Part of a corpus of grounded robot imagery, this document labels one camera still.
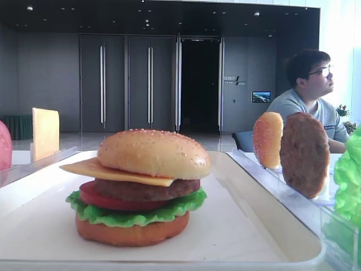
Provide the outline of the sesame top bun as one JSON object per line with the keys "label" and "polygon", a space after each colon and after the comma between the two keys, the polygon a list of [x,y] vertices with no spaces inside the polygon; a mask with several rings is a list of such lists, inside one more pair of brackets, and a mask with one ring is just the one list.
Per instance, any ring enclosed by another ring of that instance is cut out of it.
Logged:
{"label": "sesame top bun", "polygon": [[152,177],[195,180],[210,173],[200,143],[176,132],[135,129],[106,138],[97,154],[104,167]]}

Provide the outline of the cheese slice on burger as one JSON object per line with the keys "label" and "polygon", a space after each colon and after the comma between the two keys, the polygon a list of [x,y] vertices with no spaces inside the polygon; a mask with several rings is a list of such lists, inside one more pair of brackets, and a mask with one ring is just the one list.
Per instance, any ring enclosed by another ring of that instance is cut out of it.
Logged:
{"label": "cheese slice on burger", "polygon": [[140,173],[131,173],[118,169],[104,167],[97,158],[82,160],[72,164],[65,164],[60,169],[79,175],[94,177],[109,181],[135,182],[152,186],[169,187],[174,179],[163,177],[152,177]]}

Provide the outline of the tomato slice on burger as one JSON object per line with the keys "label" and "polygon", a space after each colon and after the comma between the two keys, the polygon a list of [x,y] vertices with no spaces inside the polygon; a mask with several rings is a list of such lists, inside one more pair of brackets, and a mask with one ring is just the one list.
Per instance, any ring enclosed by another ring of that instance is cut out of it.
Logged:
{"label": "tomato slice on burger", "polygon": [[86,204],[99,208],[129,212],[151,211],[163,207],[170,202],[169,200],[135,202],[111,198],[110,196],[100,194],[96,190],[95,181],[90,181],[80,186],[80,199]]}

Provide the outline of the lettuce on burger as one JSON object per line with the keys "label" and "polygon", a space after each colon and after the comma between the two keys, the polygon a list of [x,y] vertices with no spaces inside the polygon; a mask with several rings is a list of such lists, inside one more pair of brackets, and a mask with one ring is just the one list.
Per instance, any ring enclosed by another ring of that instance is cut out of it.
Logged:
{"label": "lettuce on burger", "polygon": [[129,228],[135,225],[147,226],[153,222],[171,222],[177,217],[183,216],[188,211],[195,211],[203,204],[207,194],[201,187],[196,192],[176,198],[165,206],[152,211],[121,212],[96,207],[84,203],[80,199],[80,192],[74,191],[67,198],[66,202],[75,210],[81,221],[91,224],[104,224],[109,227]]}

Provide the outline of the meat patty on right rack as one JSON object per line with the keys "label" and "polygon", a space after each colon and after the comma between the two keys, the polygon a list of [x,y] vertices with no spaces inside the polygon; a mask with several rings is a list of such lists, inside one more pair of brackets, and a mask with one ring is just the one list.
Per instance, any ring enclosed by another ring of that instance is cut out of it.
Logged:
{"label": "meat patty on right rack", "polygon": [[324,187],[330,159],[324,126],[306,112],[287,117],[280,148],[285,183],[308,199]]}

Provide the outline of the cheese slice on left rack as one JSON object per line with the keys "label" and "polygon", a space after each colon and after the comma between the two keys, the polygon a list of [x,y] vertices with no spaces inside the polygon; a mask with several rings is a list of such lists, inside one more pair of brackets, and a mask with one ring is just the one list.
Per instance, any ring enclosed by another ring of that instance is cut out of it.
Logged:
{"label": "cheese slice on left rack", "polygon": [[59,113],[55,110],[32,108],[33,161],[59,151]]}

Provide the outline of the dark chair back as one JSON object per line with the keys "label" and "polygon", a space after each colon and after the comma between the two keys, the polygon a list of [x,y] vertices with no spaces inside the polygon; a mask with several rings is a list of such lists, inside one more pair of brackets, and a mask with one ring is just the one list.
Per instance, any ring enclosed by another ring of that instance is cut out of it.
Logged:
{"label": "dark chair back", "polygon": [[238,150],[244,152],[253,152],[252,131],[232,133]]}

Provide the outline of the dark double doors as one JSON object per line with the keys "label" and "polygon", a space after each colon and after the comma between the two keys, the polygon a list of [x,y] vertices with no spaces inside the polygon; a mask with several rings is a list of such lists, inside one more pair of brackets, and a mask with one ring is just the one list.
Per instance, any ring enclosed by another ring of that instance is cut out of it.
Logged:
{"label": "dark double doors", "polygon": [[81,130],[175,130],[175,37],[80,35]]}

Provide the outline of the bun on right rack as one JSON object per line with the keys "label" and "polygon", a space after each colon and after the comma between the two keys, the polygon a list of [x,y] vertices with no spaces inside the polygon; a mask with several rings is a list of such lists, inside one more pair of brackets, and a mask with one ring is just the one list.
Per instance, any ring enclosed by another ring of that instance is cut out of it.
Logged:
{"label": "bun on right rack", "polygon": [[265,112],[255,122],[252,133],[253,150],[258,162],[270,169],[280,166],[283,119],[277,112]]}

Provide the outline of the cream rectangular tray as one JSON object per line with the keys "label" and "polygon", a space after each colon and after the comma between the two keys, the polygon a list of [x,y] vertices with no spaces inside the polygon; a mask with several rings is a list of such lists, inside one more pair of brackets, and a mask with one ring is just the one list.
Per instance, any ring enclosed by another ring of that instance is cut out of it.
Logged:
{"label": "cream rectangular tray", "polygon": [[65,199],[90,178],[60,164],[1,188],[1,269],[317,270],[322,240],[229,155],[210,155],[204,205],[181,234],[148,247],[81,238]]}

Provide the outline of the seated man with glasses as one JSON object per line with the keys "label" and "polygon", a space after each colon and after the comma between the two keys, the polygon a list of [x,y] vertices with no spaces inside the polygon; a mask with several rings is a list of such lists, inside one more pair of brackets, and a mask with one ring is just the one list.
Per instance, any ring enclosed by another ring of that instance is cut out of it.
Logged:
{"label": "seated man with glasses", "polygon": [[281,114],[284,122],[296,112],[309,113],[324,127],[330,152],[343,154],[349,135],[334,106],[323,99],[334,90],[329,54],[301,51],[288,60],[285,72],[290,89],[275,98],[267,110]]}

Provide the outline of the green draped table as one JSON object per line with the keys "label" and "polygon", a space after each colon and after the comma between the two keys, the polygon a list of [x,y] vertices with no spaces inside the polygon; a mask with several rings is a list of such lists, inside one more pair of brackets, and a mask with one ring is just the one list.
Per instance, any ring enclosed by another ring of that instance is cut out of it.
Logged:
{"label": "green draped table", "polygon": [[12,140],[25,140],[33,137],[32,115],[10,115],[1,117],[8,127]]}

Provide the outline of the potted plant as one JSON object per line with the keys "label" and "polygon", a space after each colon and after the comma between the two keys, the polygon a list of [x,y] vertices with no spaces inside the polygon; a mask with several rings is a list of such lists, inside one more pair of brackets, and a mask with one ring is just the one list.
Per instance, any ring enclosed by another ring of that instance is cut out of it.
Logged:
{"label": "potted plant", "polygon": [[352,123],[349,120],[351,114],[350,111],[347,109],[347,106],[339,105],[338,107],[336,107],[336,111],[340,117],[340,122],[342,122],[343,125],[345,126],[348,135],[351,135],[356,129],[356,123]]}

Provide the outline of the small wall screen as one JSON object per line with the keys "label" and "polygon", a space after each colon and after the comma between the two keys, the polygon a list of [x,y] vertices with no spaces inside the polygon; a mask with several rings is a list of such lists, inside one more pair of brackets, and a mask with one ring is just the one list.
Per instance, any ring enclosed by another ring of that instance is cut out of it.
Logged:
{"label": "small wall screen", "polygon": [[270,91],[253,91],[252,103],[270,103],[271,92]]}

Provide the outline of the clear right long rail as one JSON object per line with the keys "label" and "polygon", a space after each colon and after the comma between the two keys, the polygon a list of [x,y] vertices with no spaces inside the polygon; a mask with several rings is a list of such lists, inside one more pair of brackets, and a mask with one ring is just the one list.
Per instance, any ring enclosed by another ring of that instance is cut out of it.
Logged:
{"label": "clear right long rail", "polygon": [[294,191],[276,173],[262,168],[253,153],[234,149],[229,155],[325,243],[326,261],[334,270],[360,270],[358,227],[330,207]]}

